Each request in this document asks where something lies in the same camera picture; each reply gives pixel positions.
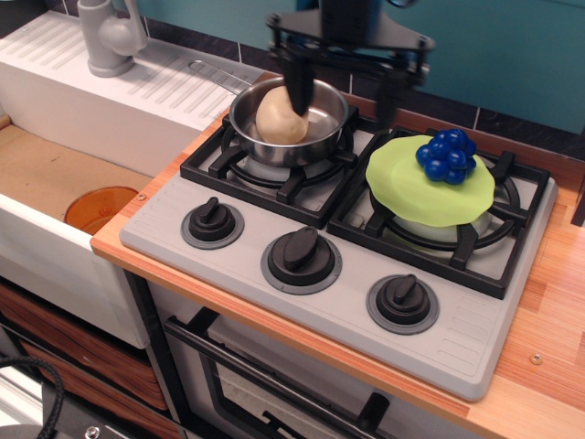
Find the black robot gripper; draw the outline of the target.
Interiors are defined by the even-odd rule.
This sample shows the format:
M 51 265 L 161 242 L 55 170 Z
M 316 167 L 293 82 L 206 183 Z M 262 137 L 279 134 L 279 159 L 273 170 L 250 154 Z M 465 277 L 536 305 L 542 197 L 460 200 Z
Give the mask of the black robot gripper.
M 271 54 L 282 69 L 293 111 L 303 116 L 314 94 L 314 70 L 327 67 L 378 78 L 376 117 L 389 128 L 410 92 L 429 71 L 436 42 L 393 20 L 383 1 L 321 1 L 266 19 Z

